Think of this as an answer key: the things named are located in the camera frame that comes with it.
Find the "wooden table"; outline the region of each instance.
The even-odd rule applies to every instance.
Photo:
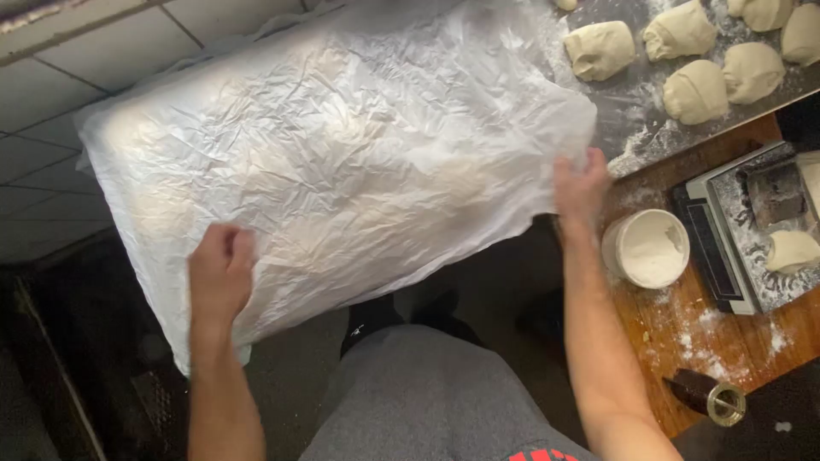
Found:
[[[604,227],[641,209],[670,210],[672,186],[780,138],[774,115],[763,116],[618,181],[604,207]],[[611,286],[652,410],[669,437],[702,418],[662,381],[679,367],[750,392],[820,356],[820,287],[772,313],[739,316],[715,308],[691,260],[665,290],[614,279]]]

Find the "digital scale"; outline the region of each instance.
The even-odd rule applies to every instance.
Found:
[[[749,171],[795,155],[791,144],[776,142],[672,188],[674,211],[689,234],[691,257],[723,312],[769,312],[820,284],[820,267],[794,274],[765,267],[771,232],[807,231],[817,239],[813,213],[761,230],[746,188]]]

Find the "hand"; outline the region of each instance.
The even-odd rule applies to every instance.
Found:
[[[604,195],[612,184],[604,151],[588,148],[586,156],[586,168],[580,173],[572,170],[566,157],[555,160],[555,204],[561,227],[569,235],[576,231],[595,232]]]
[[[253,288],[254,239],[250,230],[211,224],[188,257],[191,330],[230,332]]]

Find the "plastic sheet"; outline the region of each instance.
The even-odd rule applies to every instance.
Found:
[[[544,76],[532,5],[361,1],[78,115],[180,370],[186,256],[256,231],[237,345],[420,281],[554,211],[595,106]]]

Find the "tiled wall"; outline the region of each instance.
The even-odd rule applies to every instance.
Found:
[[[0,35],[0,264],[112,225],[96,180],[75,170],[82,143],[74,111],[219,38],[316,3],[89,0]]]

